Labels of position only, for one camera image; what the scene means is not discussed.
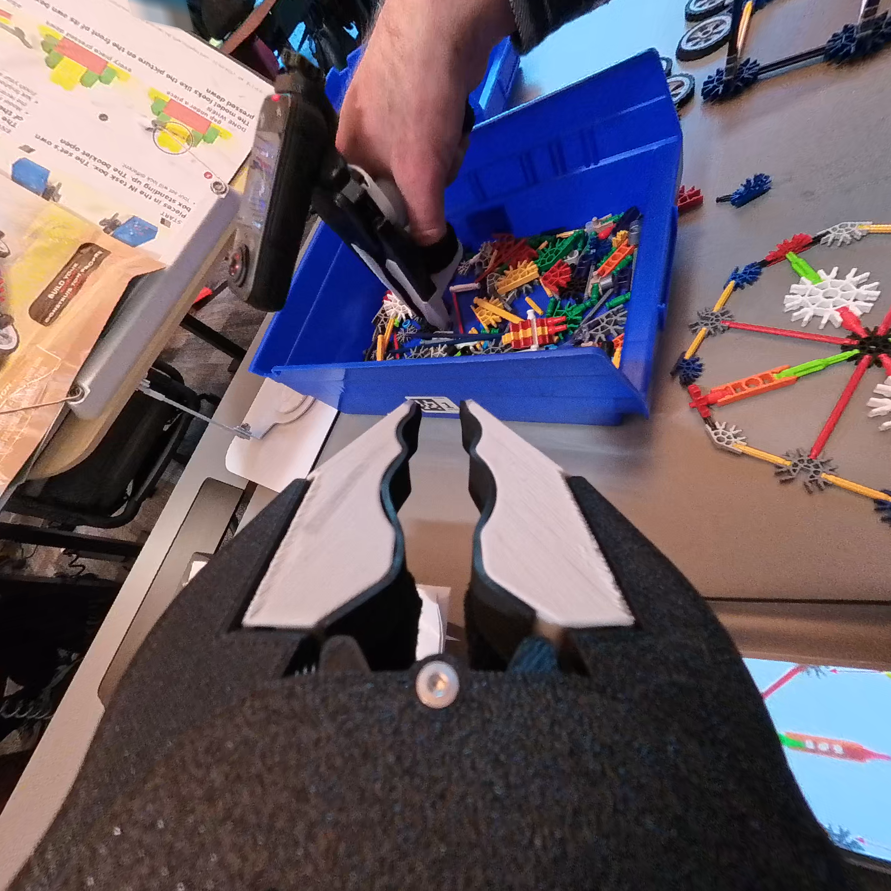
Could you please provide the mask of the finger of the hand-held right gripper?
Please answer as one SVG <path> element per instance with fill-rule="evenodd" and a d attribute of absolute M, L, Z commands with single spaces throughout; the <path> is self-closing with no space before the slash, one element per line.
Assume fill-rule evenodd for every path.
<path fill-rule="evenodd" d="M 421 246 L 372 198 L 315 198 L 314 211 L 416 314 L 436 328 L 447 325 L 449 235 Z"/>
<path fill-rule="evenodd" d="M 459 262 L 459 239 L 451 224 L 434 244 L 419 245 L 406 223 L 404 207 L 349 202 L 353 250 L 391 291 L 420 314 L 446 314 L 444 294 Z"/>

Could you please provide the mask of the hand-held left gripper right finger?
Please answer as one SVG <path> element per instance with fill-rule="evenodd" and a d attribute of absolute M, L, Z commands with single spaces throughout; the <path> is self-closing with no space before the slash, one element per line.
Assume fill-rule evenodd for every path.
<path fill-rule="evenodd" d="M 460 418 L 479 513 L 476 578 L 548 626 L 632 626 L 633 613 L 562 467 L 475 401 L 462 402 Z"/>

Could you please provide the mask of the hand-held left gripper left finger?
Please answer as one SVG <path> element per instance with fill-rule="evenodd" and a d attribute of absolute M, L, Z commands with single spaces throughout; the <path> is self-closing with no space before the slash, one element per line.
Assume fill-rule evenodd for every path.
<path fill-rule="evenodd" d="M 398 512 L 412 491 L 421 418 L 407 401 L 311 473 L 245 627 L 319 630 L 395 582 L 406 566 Z"/>

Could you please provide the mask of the blue plastic parts bin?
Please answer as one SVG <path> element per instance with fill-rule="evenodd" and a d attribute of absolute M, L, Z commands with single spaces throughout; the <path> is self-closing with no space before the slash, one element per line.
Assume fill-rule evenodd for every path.
<path fill-rule="evenodd" d="M 642 216 L 620 364 L 603 350 L 558 347 L 468 358 L 362 361 L 384 285 L 327 226 L 297 266 L 284 309 L 251 373 L 342 413 L 389 413 L 408 398 L 474 400 L 500 420 L 618 424 L 648 415 L 677 229 L 683 137 L 654 49 L 475 128 L 446 218 L 464 245 L 531 235 L 636 207 Z"/>

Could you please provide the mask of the pile of colourful construction pieces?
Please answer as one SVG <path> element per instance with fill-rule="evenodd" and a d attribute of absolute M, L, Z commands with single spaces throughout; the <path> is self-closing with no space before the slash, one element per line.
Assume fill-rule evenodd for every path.
<path fill-rule="evenodd" d="M 365 362 L 471 359 L 598 349 L 620 367 L 643 216 L 637 207 L 583 227 L 509 233 L 467 254 L 445 292 L 443 328 L 393 292 L 373 318 Z"/>

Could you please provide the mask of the blue connector with black rod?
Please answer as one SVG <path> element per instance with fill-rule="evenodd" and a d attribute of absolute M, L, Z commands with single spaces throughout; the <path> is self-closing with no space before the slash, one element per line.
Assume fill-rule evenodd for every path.
<path fill-rule="evenodd" d="M 772 187 L 773 178 L 769 174 L 757 173 L 748 177 L 731 193 L 716 197 L 716 203 L 740 208 L 767 194 Z"/>

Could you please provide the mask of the construction toy wheel model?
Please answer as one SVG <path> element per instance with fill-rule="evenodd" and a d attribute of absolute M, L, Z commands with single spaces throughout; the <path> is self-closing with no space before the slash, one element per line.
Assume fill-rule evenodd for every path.
<path fill-rule="evenodd" d="M 873 368 L 882 371 L 884 378 L 873 387 L 867 400 L 867 417 L 879 421 L 879 431 L 889 431 L 889 312 L 885 312 L 874 326 L 866 325 L 864 317 L 872 312 L 882 295 L 879 282 L 856 268 L 840 274 L 837 267 L 830 271 L 817 269 L 803 258 L 811 248 L 848 247 L 869 235 L 889 235 L 889 224 L 848 221 L 816 234 L 800 232 L 779 242 L 761 260 L 735 268 L 714 305 L 699 310 L 695 321 L 690 323 L 692 341 L 674 364 L 672 375 L 686 389 L 689 407 L 703 422 L 707 437 L 717 449 L 769 465 L 778 482 L 798 482 L 808 494 L 837 488 L 866 499 L 872 503 L 878 521 L 889 527 L 889 489 L 844 478 L 838 473 L 837 463 L 826 452 L 858 388 Z M 782 311 L 797 328 L 736 320 L 729 308 L 731 297 L 755 284 L 765 270 L 779 263 L 787 263 L 795 273 L 796 280 L 783 297 Z M 807 362 L 774 366 L 702 388 L 698 382 L 704 372 L 704 363 L 699 357 L 703 344 L 709 338 L 731 331 L 832 347 L 834 353 Z M 842 365 L 851 366 L 850 376 L 814 442 L 806 449 L 797 448 L 783 454 L 764 451 L 753 446 L 741 428 L 716 417 L 717 409 L 785 390 L 808 377 Z"/>

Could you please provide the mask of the person's right hand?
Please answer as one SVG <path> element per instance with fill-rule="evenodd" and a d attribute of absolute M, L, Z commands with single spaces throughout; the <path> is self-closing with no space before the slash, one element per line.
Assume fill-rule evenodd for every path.
<path fill-rule="evenodd" d="M 445 234 L 446 186 L 460 167 L 468 95 L 515 27 L 503 1 L 386 1 L 340 111 L 336 146 L 392 180 L 418 244 Z"/>

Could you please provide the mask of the white paper slip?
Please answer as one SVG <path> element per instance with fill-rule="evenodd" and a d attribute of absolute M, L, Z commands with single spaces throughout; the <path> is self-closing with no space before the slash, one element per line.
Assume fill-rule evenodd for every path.
<path fill-rule="evenodd" d="M 420 662 L 445 651 L 451 588 L 418 584 L 416 590 L 420 617 L 415 658 Z"/>

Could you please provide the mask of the grey document holder board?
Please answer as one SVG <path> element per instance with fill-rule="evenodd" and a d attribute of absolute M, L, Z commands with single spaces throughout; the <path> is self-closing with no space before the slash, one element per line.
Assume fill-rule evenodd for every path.
<path fill-rule="evenodd" d="M 139 362 L 159 351 L 152 343 L 177 326 L 207 270 L 232 235 L 239 210 L 241 176 L 216 205 L 168 267 L 136 277 L 119 301 L 103 334 L 76 377 L 82 396 L 71 404 L 79 420 L 96 420 L 113 398 L 123 392 L 131 373 L 144 372 Z"/>

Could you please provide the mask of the white instruction sheet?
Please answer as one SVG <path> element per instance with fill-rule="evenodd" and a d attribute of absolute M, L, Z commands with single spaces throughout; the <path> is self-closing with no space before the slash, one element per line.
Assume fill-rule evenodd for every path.
<path fill-rule="evenodd" d="M 1 7 L 2 178 L 172 264 L 228 209 L 270 83 L 126 2 Z"/>

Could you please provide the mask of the brown printed booklet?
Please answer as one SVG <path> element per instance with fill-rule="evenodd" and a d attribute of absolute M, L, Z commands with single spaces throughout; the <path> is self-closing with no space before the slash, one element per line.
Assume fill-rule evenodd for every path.
<path fill-rule="evenodd" d="M 51 429 L 146 252 L 2 177 L 1 490 Z"/>

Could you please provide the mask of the construction toy car model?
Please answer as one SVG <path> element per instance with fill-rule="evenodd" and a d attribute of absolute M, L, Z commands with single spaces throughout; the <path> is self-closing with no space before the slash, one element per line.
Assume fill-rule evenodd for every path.
<path fill-rule="evenodd" d="M 844 66 L 886 50 L 890 44 L 889 10 L 879 1 L 863 1 L 857 20 L 845 24 L 816 48 L 763 63 L 745 56 L 750 25 L 767 1 L 690 1 L 685 4 L 687 29 L 675 49 L 674 61 L 700 61 L 725 49 L 722 67 L 707 75 L 701 86 L 695 77 L 674 70 L 674 61 L 661 57 L 676 109 L 688 104 L 695 92 L 704 103 L 728 101 L 759 81 L 811 64 Z"/>

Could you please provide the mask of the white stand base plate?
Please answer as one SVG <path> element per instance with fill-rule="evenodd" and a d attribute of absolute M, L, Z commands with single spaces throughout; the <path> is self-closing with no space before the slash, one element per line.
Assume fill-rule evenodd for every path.
<path fill-rule="evenodd" d="M 338 411 L 312 396 L 266 379 L 226 453 L 229 473 L 281 492 L 306 478 L 323 450 Z"/>

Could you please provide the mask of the black frame chair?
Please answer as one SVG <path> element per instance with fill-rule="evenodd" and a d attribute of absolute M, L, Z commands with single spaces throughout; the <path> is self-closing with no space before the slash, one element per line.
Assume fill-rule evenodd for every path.
<path fill-rule="evenodd" d="M 57 528 L 117 529 L 132 521 L 174 461 L 201 396 L 171 365 L 148 371 L 150 393 L 131 395 L 99 444 L 75 467 L 19 485 L 4 510 Z"/>

